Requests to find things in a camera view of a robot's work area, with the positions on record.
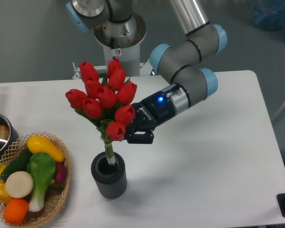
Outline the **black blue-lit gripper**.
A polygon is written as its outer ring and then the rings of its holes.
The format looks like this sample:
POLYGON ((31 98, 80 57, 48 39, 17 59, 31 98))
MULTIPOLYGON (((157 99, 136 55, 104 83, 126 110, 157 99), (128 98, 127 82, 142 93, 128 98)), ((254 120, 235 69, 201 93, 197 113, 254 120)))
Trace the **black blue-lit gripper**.
POLYGON ((152 131, 176 115, 170 94, 164 92, 156 92, 132 106, 135 109, 132 132, 123 137, 129 144, 152 144, 152 131))

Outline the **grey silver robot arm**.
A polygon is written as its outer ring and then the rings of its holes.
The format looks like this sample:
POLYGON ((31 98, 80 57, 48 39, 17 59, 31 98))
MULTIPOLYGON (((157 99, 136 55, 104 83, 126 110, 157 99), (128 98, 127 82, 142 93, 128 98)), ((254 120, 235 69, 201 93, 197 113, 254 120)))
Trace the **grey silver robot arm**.
MULTIPOLYGON (((151 144, 157 126, 205 100, 218 88, 211 70, 195 66, 226 46, 225 30, 210 23, 198 0, 173 0, 171 6, 186 40, 175 48, 160 44, 152 51, 152 68, 169 85, 134 104, 136 117, 123 136, 128 143, 151 144)), ((94 32, 106 62, 119 58, 128 75, 139 74, 140 43, 146 24, 133 12, 130 0, 72 0, 66 9, 81 31, 94 32)))

